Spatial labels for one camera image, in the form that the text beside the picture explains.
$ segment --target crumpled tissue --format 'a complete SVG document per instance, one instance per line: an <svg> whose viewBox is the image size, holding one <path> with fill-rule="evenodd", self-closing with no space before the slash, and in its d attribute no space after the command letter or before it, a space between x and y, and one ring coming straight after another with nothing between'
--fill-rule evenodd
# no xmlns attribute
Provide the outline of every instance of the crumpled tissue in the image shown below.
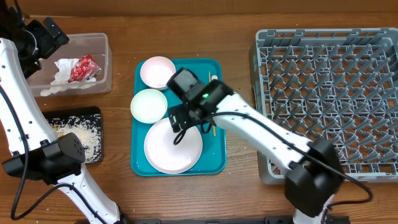
<svg viewBox="0 0 398 224"><path fill-rule="evenodd" d="M78 58L62 58L55 63L55 65L58 68L58 72L55 74L55 80L51 82L51 85L61 85L61 84L69 84L68 86L55 86L51 87L49 90L42 90L40 92L40 96L49 96L54 93L58 93L59 91L65 91L68 89L85 89L89 88L95 84L87 84L87 85L72 85L74 83L79 84L78 81L74 81L71 83L68 83L68 80L70 78L70 71L72 70L72 67L79 61ZM95 77L87 80L86 82L95 82L96 79Z"/></svg>

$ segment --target black base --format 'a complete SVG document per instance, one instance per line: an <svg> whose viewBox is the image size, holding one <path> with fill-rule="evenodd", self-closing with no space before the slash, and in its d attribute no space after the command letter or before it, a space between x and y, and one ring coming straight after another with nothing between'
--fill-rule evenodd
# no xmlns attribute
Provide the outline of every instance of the black base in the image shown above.
<svg viewBox="0 0 398 224"><path fill-rule="evenodd" d="M264 224L294 224L293 216L266 217L264 219ZM351 224L351 222L349 221L349 217L329 216L325 224Z"/></svg>
<svg viewBox="0 0 398 224"><path fill-rule="evenodd" d="M278 217L265 217L264 219L230 219L230 220L180 220L180 221L160 221L153 220L134 220L129 223L120 224L293 224L293 216L285 215ZM76 224L89 224L88 221L77 222ZM325 224L351 224L349 217L330 216Z"/></svg>

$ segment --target red packet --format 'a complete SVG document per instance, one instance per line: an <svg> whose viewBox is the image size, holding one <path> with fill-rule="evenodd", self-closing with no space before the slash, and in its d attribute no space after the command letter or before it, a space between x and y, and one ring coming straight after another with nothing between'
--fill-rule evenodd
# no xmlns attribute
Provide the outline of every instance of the red packet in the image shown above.
<svg viewBox="0 0 398 224"><path fill-rule="evenodd" d="M91 55L83 56L70 71L68 83L74 81L89 80L101 71Z"/></svg>

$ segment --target gray dish rack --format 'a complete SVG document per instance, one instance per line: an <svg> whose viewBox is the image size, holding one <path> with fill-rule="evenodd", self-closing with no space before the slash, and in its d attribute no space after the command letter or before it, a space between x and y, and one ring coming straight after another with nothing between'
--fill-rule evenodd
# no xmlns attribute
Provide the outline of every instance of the gray dish rack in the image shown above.
<svg viewBox="0 0 398 224"><path fill-rule="evenodd" d="M258 111L294 133L330 139L344 171L398 182L398 30L260 30L250 50ZM267 184L284 176L257 153Z"/></svg>

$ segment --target teal tray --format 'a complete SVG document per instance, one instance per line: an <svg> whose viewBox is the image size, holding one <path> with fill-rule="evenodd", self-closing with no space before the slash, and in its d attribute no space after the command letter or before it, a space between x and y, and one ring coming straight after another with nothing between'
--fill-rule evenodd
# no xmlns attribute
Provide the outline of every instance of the teal tray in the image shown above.
<svg viewBox="0 0 398 224"><path fill-rule="evenodd" d="M193 59L173 59L176 69L187 68L193 71L203 83L209 82L209 71L211 75L217 75L221 80L221 67L219 63L210 58L193 58ZM149 88L141 80L140 70L141 62L137 68L134 79L134 95ZM168 106L175 106L181 103L175 94L166 89L162 93L167 98ZM169 176L153 168L144 153L145 136L152 124L144 124L136 119L132 119L132 138L131 138L131 168L133 171L143 177ZM174 175L208 175L220 173L226 165L226 140L225 130L216 128L216 137L212 130L207 133L201 133L203 140L203 150L198 162L188 171Z"/></svg>

